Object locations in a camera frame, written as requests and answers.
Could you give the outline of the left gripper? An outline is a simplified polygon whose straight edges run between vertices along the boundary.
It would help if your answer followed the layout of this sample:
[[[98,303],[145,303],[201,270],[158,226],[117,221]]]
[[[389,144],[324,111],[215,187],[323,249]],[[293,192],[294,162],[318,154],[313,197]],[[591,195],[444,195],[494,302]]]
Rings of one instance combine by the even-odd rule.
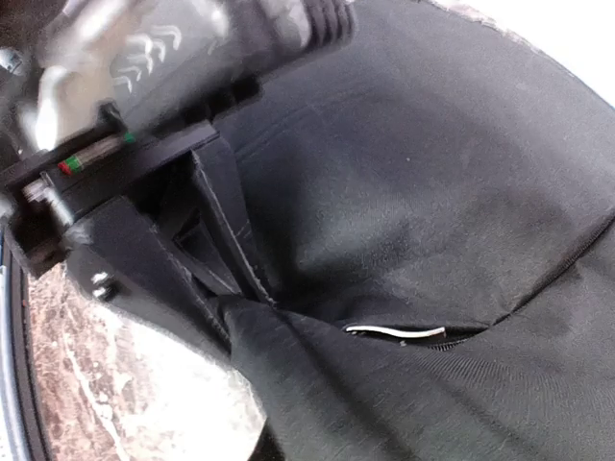
[[[19,264],[41,276],[69,252],[89,296],[105,274],[111,310],[228,358],[214,308],[154,223],[109,199],[198,142],[181,127],[191,112],[241,104],[354,28],[348,1],[3,2],[1,221]],[[216,138],[191,159],[222,261],[244,297],[273,304],[234,151]]]

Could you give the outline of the black student bag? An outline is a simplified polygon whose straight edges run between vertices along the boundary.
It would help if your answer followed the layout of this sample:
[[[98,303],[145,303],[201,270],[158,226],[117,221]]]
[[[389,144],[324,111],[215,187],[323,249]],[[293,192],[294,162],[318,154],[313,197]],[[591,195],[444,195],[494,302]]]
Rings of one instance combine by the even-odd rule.
[[[614,111],[426,3],[223,120],[277,303],[225,301],[289,460],[614,456]]]

